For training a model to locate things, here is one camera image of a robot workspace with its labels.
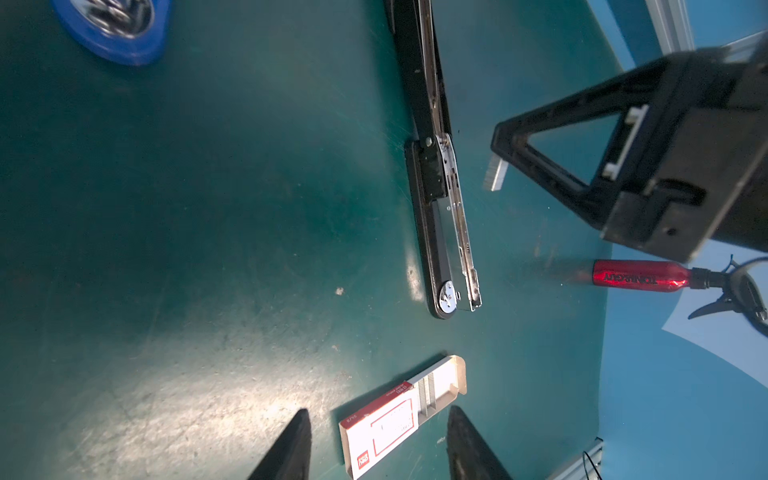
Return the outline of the red white staple box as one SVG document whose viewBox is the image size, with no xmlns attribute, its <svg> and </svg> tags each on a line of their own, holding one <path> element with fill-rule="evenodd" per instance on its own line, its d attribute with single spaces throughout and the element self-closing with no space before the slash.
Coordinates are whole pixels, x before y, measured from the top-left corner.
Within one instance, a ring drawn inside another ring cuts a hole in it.
<svg viewBox="0 0 768 480">
<path fill-rule="evenodd" d="M 340 421 L 349 477 L 360 479 L 423 424 L 466 393 L 466 362 L 458 355 L 449 355 Z"/>
</svg>

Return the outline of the black stapler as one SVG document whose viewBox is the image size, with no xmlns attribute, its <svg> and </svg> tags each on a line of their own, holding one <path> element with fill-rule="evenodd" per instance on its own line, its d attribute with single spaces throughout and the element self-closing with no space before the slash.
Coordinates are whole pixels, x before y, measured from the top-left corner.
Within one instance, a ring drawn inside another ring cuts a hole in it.
<svg viewBox="0 0 768 480">
<path fill-rule="evenodd" d="M 430 1 L 386 1 L 415 137 L 404 145 L 430 313 L 447 320 L 482 305 Z"/>
</svg>

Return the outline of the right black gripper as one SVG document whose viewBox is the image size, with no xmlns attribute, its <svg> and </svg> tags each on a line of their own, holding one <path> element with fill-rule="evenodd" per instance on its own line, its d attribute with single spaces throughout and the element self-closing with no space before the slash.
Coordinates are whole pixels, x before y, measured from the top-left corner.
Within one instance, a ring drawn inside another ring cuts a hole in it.
<svg viewBox="0 0 768 480">
<path fill-rule="evenodd" d="M 602 239 L 687 263 L 767 249 L 767 36 L 675 55 L 496 125 L 492 152 Z"/>
</svg>

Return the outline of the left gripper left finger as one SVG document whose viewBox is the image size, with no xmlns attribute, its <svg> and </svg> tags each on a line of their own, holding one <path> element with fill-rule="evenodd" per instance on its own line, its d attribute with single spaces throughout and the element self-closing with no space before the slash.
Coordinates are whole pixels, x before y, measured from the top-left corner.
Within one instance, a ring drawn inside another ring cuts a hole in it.
<svg viewBox="0 0 768 480">
<path fill-rule="evenodd" d="M 300 409 L 248 477 L 249 480 L 305 480 L 311 463 L 311 421 Z"/>
</svg>

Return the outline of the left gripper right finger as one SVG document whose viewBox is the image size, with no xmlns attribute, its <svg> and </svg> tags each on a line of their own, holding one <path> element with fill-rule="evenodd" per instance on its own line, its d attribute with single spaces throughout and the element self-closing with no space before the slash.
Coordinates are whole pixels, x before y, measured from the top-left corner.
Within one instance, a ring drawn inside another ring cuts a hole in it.
<svg viewBox="0 0 768 480">
<path fill-rule="evenodd" d="M 512 480 L 458 406 L 450 408 L 446 441 L 451 480 Z"/>
</svg>

